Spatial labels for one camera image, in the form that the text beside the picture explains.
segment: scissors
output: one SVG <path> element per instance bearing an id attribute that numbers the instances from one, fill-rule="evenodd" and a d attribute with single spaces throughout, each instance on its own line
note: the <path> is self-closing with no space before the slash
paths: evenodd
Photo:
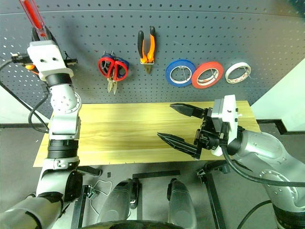
<path id="1" fill-rule="evenodd" d="M 102 75 L 107 78 L 108 92 L 113 89 L 113 94 L 115 94 L 117 82 L 127 77 L 129 63 L 122 58 L 115 58 L 110 54 L 105 54 L 99 59 L 98 67 Z"/>

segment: wooden tabletop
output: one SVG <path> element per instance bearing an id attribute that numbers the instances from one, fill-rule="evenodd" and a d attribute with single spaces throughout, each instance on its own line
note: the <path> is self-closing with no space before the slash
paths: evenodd
<path id="1" fill-rule="evenodd" d="M 202 120 L 187 117 L 169 107 L 171 103 L 149 104 L 83 104 L 78 156 L 80 165 L 108 165 L 192 161 L 191 156 L 172 149 L 157 132 L 182 137 L 193 143 Z M 213 107 L 213 102 L 190 102 L 200 108 Z M 238 124 L 260 132 L 247 101 L 237 101 Z M 45 134 L 34 167 L 41 167 L 47 156 L 49 136 Z M 210 150 L 202 150 L 200 160 L 221 160 Z"/>

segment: white tape roll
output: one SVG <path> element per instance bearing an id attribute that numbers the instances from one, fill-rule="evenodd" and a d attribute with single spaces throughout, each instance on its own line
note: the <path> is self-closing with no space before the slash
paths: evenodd
<path id="1" fill-rule="evenodd" d="M 235 78 L 235 79 L 229 79 L 229 75 L 236 69 L 238 68 L 244 68 L 245 69 L 245 73 L 238 77 L 238 78 Z M 240 62 L 240 63 L 236 63 L 236 64 L 233 64 L 226 72 L 225 72 L 225 80 L 228 82 L 228 83 L 239 83 L 243 80 L 245 80 L 251 73 L 251 67 L 250 65 L 248 65 L 247 63 L 245 62 Z"/>

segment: pliers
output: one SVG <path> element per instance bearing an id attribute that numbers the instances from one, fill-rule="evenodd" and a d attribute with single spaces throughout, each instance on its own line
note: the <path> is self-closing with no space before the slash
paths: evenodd
<path id="1" fill-rule="evenodd" d="M 147 56 L 144 53 L 144 33 L 139 31 L 138 33 L 138 51 L 140 54 L 140 63 L 144 65 L 145 71 L 149 74 L 151 72 L 151 67 L 154 64 L 154 50 L 156 42 L 156 30 L 153 26 L 150 26 L 150 40 L 151 45 Z"/>

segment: gray pegboard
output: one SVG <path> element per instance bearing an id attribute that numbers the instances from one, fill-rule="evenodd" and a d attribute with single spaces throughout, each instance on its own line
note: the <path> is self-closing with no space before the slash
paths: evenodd
<path id="1" fill-rule="evenodd" d="M 236 94 L 238 100 L 252 104 L 305 56 L 304 1 L 55 0 L 37 4 L 61 50 L 79 60 L 72 68 L 73 83 L 83 103 L 212 101 Z M 21 12 L 18 2 L 1 1 L 3 59 L 10 53 L 25 52 L 31 40 L 31 25 Z M 156 28 L 157 50 L 156 64 L 146 75 L 136 43 L 140 29 L 149 37 L 149 25 Z M 131 64 L 116 95 L 107 93 L 107 81 L 97 69 L 103 51 L 111 50 Z M 223 78 L 203 90 L 191 85 L 177 88 L 164 76 L 165 68 L 176 59 L 188 59 L 196 66 L 218 61 L 225 70 L 243 61 L 251 65 L 252 74 L 238 84 L 228 84 Z M 42 98 L 41 82 L 20 66 L 5 68 L 1 80 L 30 105 Z M 50 116 L 49 102 L 39 111 Z"/>

